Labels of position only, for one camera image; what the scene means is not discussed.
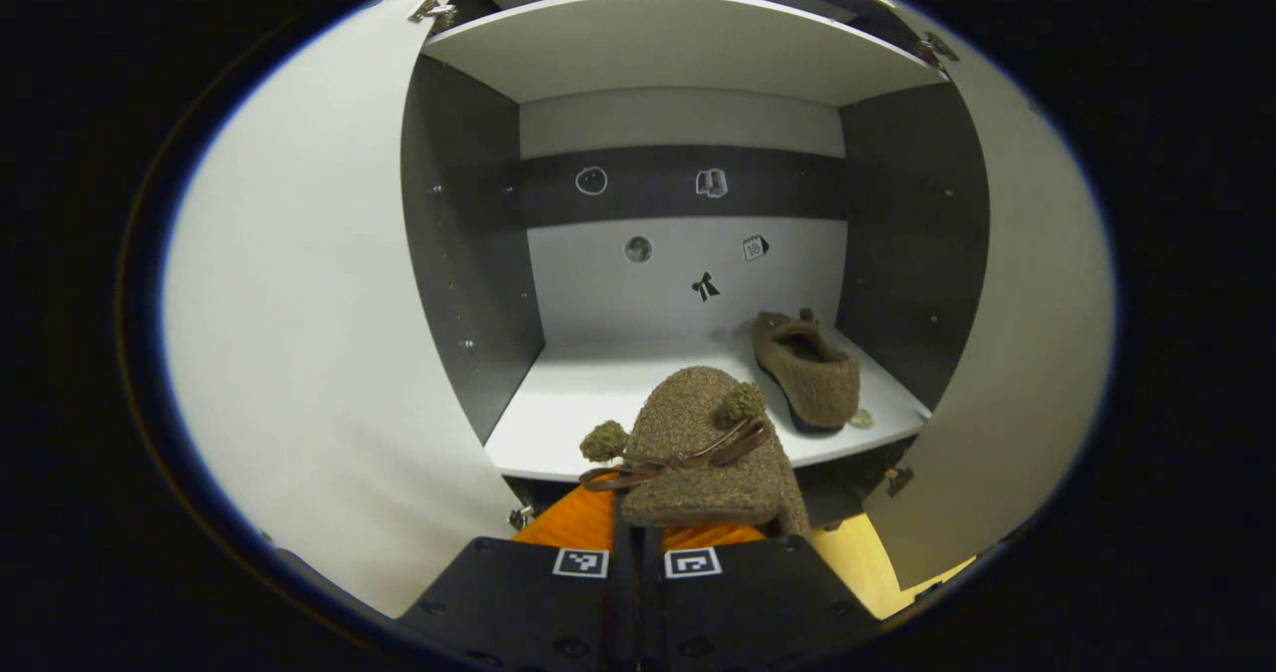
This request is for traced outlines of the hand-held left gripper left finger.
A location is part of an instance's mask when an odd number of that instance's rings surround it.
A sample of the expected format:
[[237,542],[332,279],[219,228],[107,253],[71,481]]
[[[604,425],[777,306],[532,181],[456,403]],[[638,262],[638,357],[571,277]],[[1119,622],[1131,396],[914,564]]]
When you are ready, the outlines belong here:
[[623,671],[615,492],[574,488],[514,537],[473,537],[397,624],[484,671]]

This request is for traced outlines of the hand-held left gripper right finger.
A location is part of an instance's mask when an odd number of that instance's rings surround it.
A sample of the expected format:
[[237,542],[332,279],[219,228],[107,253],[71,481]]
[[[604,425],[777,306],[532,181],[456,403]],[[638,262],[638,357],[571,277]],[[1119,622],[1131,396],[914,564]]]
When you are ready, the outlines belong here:
[[641,671],[812,671],[880,632],[810,539],[662,550],[638,532]]

